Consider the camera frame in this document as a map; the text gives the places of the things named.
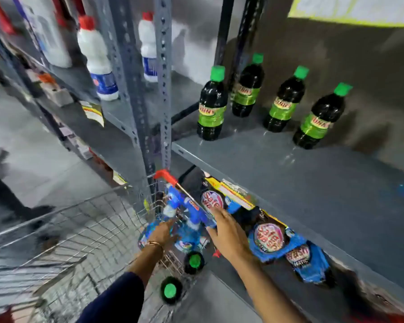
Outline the small white product boxes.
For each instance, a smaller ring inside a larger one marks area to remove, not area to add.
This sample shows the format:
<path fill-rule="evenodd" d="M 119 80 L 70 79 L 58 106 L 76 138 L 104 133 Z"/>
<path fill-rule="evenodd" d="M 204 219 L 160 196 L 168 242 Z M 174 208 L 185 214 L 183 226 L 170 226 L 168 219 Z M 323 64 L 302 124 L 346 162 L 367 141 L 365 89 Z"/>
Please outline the small white product boxes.
<path fill-rule="evenodd" d="M 69 129 L 67 126 L 59 125 L 59 130 L 61 134 L 67 139 L 67 141 L 72 145 L 71 148 L 83 159 L 89 160 L 93 157 L 90 148 L 77 136 L 75 133 Z"/>

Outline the person's right forearm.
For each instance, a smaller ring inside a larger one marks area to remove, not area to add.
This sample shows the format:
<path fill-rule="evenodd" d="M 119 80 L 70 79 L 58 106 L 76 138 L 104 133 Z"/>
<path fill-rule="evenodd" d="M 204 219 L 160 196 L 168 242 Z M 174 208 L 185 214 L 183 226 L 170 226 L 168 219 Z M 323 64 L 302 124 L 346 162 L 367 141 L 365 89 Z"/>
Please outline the person's right forearm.
<path fill-rule="evenodd" d="M 227 259 L 241 278 L 263 323 L 309 323 L 257 259 L 245 254 L 232 255 Z"/>

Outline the yellow edged white paper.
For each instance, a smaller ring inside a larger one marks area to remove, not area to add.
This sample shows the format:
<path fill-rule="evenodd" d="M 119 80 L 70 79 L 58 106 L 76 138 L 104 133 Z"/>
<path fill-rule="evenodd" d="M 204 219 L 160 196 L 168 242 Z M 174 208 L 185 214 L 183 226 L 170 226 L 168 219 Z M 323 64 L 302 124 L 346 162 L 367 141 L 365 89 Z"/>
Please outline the yellow edged white paper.
<path fill-rule="evenodd" d="M 290 18 L 338 24 L 404 27 L 404 0 L 293 0 Z"/>

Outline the orange capped white container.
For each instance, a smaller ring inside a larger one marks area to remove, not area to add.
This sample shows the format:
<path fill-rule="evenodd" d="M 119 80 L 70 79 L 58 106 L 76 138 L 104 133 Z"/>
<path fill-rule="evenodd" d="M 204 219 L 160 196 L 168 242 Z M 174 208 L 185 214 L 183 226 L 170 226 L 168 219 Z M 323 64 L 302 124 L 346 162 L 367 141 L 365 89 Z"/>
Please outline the orange capped white container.
<path fill-rule="evenodd" d="M 41 72 L 37 74 L 37 77 L 45 95 L 58 107 L 64 107 L 75 102 L 70 92 L 61 87 L 50 74 Z"/>

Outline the person's left hand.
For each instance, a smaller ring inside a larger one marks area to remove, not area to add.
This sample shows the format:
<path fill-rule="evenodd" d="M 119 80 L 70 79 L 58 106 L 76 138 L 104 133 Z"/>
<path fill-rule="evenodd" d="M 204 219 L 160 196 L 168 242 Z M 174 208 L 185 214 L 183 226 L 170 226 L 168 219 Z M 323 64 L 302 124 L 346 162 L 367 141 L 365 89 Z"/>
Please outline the person's left hand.
<path fill-rule="evenodd" d="M 151 232 L 147 245 L 158 246 L 163 252 L 167 252 L 180 239 L 178 235 L 177 218 L 162 221 Z"/>

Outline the white bottle with red cap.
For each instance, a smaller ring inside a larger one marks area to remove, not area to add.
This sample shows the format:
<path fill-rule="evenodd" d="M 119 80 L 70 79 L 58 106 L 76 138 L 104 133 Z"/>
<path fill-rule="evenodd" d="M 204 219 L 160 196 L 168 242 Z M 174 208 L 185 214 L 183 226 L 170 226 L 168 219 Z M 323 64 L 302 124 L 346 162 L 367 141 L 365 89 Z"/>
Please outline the white bottle with red cap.
<path fill-rule="evenodd" d="M 152 11 L 142 13 L 142 18 L 138 24 L 138 35 L 141 43 L 140 54 L 144 78 L 147 82 L 156 83 L 158 81 L 156 71 L 157 48 L 154 13 Z"/>
<path fill-rule="evenodd" d="M 102 34 L 96 29 L 92 16 L 80 15 L 78 21 L 78 46 L 86 58 L 86 68 L 97 95 L 103 101 L 114 101 L 119 98 L 119 89 Z"/>

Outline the dark bottle with green cap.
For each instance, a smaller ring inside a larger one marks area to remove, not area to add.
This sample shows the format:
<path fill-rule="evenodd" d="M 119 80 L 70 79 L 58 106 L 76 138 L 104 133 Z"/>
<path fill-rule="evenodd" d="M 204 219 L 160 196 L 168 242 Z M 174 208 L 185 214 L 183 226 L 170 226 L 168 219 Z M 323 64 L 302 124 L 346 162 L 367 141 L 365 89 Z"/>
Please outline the dark bottle with green cap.
<path fill-rule="evenodd" d="M 239 118 L 250 115 L 264 81 L 263 53 L 254 53 L 250 64 L 242 70 L 232 94 L 232 113 Z"/>
<path fill-rule="evenodd" d="M 280 85 L 269 113 L 263 122 L 266 130 L 279 133 L 288 124 L 296 106 L 304 97 L 306 91 L 305 79 L 308 73 L 309 69 L 307 67 L 299 65 L 294 74 Z"/>
<path fill-rule="evenodd" d="M 225 67 L 211 68 L 210 80 L 201 90 L 197 134 L 205 141 L 219 138 L 228 103 L 228 89 L 224 84 Z"/>
<path fill-rule="evenodd" d="M 184 273 L 188 275 L 198 274 L 205 266 L 205 259 L 198 251 L 191 251 L 184 257 Z"/>
<path fill-rule="evenodd" d="M 351 85 L 341 82 L 332 93 L 318 99 L 294 133 L 294 144 L 306 150 L 313 149 L 343 114 L 345 97 L 352 88 Z"/>
<path fill-rule="evenodd" d="M 163 302 L 166 304 L 177 304 L 181 299 L 182 292 L 183 284 L 174 276 L 166 277 L 161 283 L 160 296 Z"/>

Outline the blue and black pouch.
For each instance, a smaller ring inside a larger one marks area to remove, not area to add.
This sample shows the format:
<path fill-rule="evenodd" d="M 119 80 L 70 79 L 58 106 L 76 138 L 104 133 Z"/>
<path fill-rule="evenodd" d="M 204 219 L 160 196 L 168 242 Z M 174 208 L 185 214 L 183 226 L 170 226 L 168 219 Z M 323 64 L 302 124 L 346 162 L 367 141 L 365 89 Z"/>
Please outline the blue and black pouch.
<path fill-rule="evenodd" d="M 285 254 L 296 277 L 303 283 L 312 283 L 324 288 L 334 288 L 335 279 L 323 250 L 311 241 Z"/>
<path fill-rule="evenodd" d="M 234 201 L 225 192 L 220 190 L 220 182 L 209 173 L 191 165 L 182 173 L 178 182 L 203 208 L 211 213 L 215 207 L 222 208 L 230 214 L 242 212 L 242 205 Z"/>
<path fill-rule="evenodd" d="M 304 237 L 275 219 L 256 223 L 248 235 L 251 252 L 263 264 L 274 262 L 306 242 Z"/>

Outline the blue cleaner bottle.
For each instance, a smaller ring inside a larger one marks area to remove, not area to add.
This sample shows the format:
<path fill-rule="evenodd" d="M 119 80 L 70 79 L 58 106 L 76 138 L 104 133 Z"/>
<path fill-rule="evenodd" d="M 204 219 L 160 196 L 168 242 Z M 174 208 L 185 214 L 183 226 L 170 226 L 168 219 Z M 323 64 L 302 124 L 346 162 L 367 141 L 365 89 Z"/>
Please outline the blue cleaner bottle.
<path fill-rule="evenodd" d="M 179 238 L 175 247 L 184 254 L 188 254 L 196 251 L 199 245 L 204 245 L 201 238 L 204 238 L 202 236 L 203 223 L 207 216 L 204 210 L 189 197 L 184 199 L 183 207 L 187 212 L 187 218 L 178 225 L 177 235 Z"/>
<path fill-rule="evenodd" d="M 162 202 L 160 212 L 155 215 L 154 220 L 147 225 L 138 239 L 140 249 L 145 247 L 151 233 L 161 222 L 167 222 L 177 216 L 178 208 L 183 203 L 183 196 L 171 183 L 167 183 Z"/>

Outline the person's left forearm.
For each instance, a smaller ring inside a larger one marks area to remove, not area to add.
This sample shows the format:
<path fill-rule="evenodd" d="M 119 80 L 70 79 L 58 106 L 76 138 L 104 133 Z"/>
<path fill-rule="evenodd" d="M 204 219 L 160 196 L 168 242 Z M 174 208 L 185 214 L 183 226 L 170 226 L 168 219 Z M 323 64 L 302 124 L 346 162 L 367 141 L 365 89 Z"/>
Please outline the person's left forearm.
<path fill-rule="evenodd" d="M 145 288 L 162 257 L 158 248 L 144 248 L 127 270 L 85 307 L 76 323 L 137 323 Z"/>

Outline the grey metal shelf rack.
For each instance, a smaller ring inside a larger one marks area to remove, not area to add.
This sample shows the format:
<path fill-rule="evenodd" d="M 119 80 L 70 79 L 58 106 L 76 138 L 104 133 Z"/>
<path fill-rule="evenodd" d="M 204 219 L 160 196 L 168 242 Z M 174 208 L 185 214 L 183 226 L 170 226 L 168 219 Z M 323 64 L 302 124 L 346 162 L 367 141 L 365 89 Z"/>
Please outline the grey metal shelf rack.
<path fill-rule="evenodd" d="M 259 206 L 404 305 L 404 27 L 287 17 L 292 0 L 267 0 L 255 47 L 264 53 L 265 101 L 298 65 L 307 90 L 281 133 L 228 114 L 220 137 L 183 132 L 173 150 L 243 187 Z M 319 97 L 353 86 L 345 113 L 313 150 L 292 142 Z"/>
<path fill-rule="evenodd" d="M 112 170 L 117 171 L 130 185 L 148 187 L 148 176 L 155 171 L 152 136 L 160 134 L 159 119 L 151 119 L 146 87 L 142 80 L 142 65 L 136 50 L 134 16 L 130 0 L 88 0 L 96 29 L 102 34 L 108 58 L 118 85 L 119 98 L 101 100 L 86 68 L 86 58 L 77 43 L 79 8 L 75 17 L 65 15 L 65 8 L 73 0 L 53 0 L 59 28 L 70 53 L 72 67 L 51 65 L 40 50 L 32 27 L 19 0 L 0 0 L 0 5 L 17 30 L 8 35 L 0 28 L 0 56 L 29 110 L 44 119 L 52 128 L 55 115 L 71 129 Z M 58 107 L 40 87 L 38 73 L 50 74 L 66 88 L 74 103 Z M 86 117 L 78 101 L 101 105 L 104 128 Z"/>

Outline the large white bottle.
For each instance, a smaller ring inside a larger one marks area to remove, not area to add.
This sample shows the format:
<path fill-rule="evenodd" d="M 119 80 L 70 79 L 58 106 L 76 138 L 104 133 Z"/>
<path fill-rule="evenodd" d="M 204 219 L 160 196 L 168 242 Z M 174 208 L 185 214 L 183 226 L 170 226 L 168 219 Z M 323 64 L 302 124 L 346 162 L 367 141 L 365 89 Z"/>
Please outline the large white bottle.
<path fill-rule="evenodd" d="M 19 0 L 40 50 L 49 64 L 72 67 L 70 53 L 59 28 L 53 0 Z"/>

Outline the person's right hand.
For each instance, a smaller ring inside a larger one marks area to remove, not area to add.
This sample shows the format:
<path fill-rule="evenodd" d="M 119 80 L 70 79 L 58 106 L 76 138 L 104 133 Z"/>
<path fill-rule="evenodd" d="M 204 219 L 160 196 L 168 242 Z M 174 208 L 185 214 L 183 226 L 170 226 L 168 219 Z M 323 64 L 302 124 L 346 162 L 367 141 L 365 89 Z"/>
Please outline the person's right hand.
<path fill-rule="evenodd" d="M 212 209 L 212 215 L 217 223 L 216 228 L 220 238 L 220 247 L 216 247 L 232 266 L 241 263 L 255 263 L 257 260 L 251 252 L 247 236 L 242 227 L 230 213 L 222 208 Z"/>

